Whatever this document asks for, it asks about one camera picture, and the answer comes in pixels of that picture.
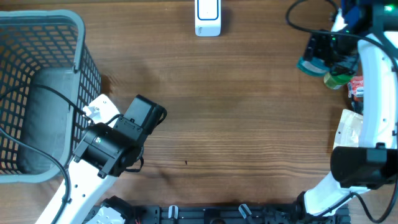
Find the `blue mouthwash bottle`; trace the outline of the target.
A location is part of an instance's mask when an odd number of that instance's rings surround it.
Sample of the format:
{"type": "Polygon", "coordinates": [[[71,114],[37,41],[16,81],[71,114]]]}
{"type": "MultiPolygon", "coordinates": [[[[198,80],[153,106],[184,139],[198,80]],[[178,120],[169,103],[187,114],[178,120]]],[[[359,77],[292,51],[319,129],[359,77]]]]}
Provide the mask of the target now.
{"type": "Polygon", "coordinates": [[[313,77],[323,77],[330,69],[324,64],[324,61],[319,58],[312,58],[310,61],[300,57],[297,62],[297,68],[303,73],[313,77]]]}

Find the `green lid jar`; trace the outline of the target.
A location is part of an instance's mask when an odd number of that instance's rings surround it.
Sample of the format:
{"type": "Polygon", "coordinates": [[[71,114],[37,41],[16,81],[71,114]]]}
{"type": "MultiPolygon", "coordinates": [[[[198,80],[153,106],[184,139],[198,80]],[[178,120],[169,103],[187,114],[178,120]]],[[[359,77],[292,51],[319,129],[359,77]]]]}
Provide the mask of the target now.
{"type": "Polygon", "coordinates": [[[347,84],[353,77],[354,75],[341,74],[333,76],[330,73],[327,73],[324,76],[323,81],[327,88],[338,90],[340,87],[347,84]]]}

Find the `red tissue pack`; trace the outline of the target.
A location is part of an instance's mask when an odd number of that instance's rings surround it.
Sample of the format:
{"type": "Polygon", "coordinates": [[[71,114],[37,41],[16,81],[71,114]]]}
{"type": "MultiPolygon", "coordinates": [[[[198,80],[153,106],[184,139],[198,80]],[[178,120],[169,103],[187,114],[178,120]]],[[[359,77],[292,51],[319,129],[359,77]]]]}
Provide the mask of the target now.
{"type": "Polygon", "coordinates": [[[353,77],[348,86],[348,97],[357,97],[362,98],[364,96],[364,80],[363,76],[355,76],[353,77]]]}

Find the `black red packaged item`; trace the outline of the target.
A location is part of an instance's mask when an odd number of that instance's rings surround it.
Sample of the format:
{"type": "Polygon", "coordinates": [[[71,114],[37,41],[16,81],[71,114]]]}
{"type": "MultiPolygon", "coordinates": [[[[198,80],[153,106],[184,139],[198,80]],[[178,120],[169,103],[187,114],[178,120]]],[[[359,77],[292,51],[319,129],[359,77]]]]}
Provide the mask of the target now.
{"type": "Polygon", "coordinates": [[[351,98],[351,106],[355,113],[363,115],[363,110],[364,110],[363,98],[358,98],[356,96],[353,96],[351,98]]]}

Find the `beige plastic pouch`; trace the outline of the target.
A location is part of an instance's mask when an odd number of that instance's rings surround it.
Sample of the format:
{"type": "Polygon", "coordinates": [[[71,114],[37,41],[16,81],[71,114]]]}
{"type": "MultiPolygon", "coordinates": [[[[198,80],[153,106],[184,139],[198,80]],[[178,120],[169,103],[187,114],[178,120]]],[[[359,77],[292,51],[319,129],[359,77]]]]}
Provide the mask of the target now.
{"type": "Polygon", "coordinates": [[[333,149],[338,146],[358,147],[363,115],[344,109],[335,134],[333,149]]]}

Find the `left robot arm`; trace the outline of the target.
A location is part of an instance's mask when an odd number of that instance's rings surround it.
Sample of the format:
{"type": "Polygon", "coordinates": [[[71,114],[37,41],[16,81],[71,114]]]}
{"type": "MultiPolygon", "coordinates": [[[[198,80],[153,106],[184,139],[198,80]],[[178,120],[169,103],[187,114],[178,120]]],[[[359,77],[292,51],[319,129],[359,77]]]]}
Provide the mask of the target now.
{"type": "Polygon", "coordinates": [[[83,108],[94,122],[87,127],[68,162],[68,177],[38,223],[83,223],[102,195],[123,172],[142,162],[144,143],[167,116],[157,103],[137,95],[120,113],[104,94],[83,108]]]}

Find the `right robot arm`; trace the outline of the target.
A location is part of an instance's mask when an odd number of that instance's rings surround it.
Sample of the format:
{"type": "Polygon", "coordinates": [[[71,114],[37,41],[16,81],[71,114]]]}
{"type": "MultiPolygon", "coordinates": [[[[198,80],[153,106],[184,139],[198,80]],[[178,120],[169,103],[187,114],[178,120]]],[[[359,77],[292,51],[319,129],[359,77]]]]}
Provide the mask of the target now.
{"type": "Polygon", "coordinates": [[[334,148],[330,173],[302,192],[294,217],[324,220],[352,198],[397,184],[397,2],[341,1],[332,30],[310,30],[298,68],[332,88],[363,73],[363,126],[356,147],[334,148]]]}

